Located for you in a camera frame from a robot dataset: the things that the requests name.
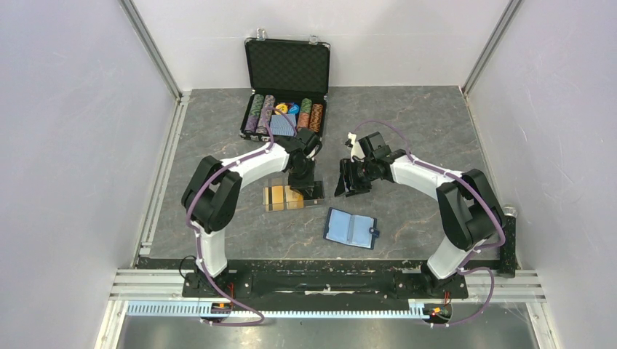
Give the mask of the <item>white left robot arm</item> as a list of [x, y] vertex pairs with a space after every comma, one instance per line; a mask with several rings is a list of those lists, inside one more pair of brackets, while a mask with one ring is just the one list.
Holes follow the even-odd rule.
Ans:
[[182, 197], [186, 222], [196, 235], [196, 264], [201, 287], [211, 296], [228, 288], [225, 228], [232, 221], [240, 191], [277, 172], [288, 175], [290, 189], [304, 199], [318, 199], [323, 185], [314, 176], [315, 156], [322, 142], [315, 132], [300, 129], [293, 137], [275, 137], [272, 142], [243, 155], [218, 160], [206, 156], [196, 168]]

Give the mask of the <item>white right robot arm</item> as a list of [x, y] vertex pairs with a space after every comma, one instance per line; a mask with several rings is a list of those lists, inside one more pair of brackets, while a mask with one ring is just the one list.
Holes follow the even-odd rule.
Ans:
[[368, 193], [375, 180], [405, 185], [433, 198], [445, 237], [421, 266], [420, 285], [430, 297], [438, 297], [450, 285], [449, 277], [461, 271], [474, 253], [487, 247], [498, 236], [505, 242], [504, 213], [486, 175], [478, 170], [467, 172], [444, 169], [417, 159], [403, 149], [393, 151], [380, 132], [359, 138], [348, 134], [351, 149], [341, 159], [340, 177], [335, 196]]

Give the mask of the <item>yellow dealer button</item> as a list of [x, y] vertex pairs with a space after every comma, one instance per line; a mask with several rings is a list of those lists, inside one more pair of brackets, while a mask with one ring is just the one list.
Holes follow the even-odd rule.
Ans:
[[284, 115], [287, 114], [289, 107], [286, 103], [279, 103], [274, 106], [273, 113], [276, 115]]

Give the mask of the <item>blue leather card holder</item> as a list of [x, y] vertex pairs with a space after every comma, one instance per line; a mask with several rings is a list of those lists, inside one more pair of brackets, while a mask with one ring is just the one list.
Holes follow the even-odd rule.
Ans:
[[351, 214], [330, 207], [327, 212], [323, 239], [345, 246], [373, 250], [381, 232], [373, 217]]

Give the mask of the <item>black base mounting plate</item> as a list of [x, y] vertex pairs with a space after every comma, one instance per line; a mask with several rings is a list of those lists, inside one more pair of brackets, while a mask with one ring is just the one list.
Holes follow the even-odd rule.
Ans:
[[466, 299], [463, 276], [432, 286], [419, 260], [229, 260], [211, 286], [192, 256], [139, 259], [138, 270], [171, 270], [183, 280], [181, 294], [218, 296], [260, 311], [402, 310], [409, 299], [434, 303]]

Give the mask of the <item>blue playing card deck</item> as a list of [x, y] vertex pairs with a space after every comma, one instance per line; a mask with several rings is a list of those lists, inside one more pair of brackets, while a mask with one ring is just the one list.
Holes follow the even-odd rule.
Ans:
[[296, 127], [295, 114], [276, 114], [271, 117], [270, 129], [274, 136], [294, 136]]

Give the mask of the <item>clear acrylic card box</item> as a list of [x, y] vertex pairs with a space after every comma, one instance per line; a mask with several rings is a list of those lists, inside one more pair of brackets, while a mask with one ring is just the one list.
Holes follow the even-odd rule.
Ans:
[[303, 195], [301, 190], [294, 190], [286, 177], [268, 179], [263, 188], [263, 205], [267, 212], [310, 209], [325, 202], [325, 191], [322, 181], [314, 183], [311, 195]]

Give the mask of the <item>black poker chip case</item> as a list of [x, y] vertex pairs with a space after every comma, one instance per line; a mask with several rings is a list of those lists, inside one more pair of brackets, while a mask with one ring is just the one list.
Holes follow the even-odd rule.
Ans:
[[239, 136], [265, 142], [268, 135], [256, 132], [261, 112], [251, 111], [256, 95], [272, 95], [275, 103], [301, 105], [304, 98], [327, 106], [330, 85], [331, 45], [316, 36], [308, 40], [270, 39], [266, 30], [244, 40], [251, 95], [247, 102]]

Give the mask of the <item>gold VIP card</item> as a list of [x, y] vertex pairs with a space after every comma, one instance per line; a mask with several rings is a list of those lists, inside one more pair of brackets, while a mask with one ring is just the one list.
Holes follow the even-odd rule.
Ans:
[[263, 204], [267, 212], [304, 209], [303, 196], [289, 185], [275, 185], [263, 189]]

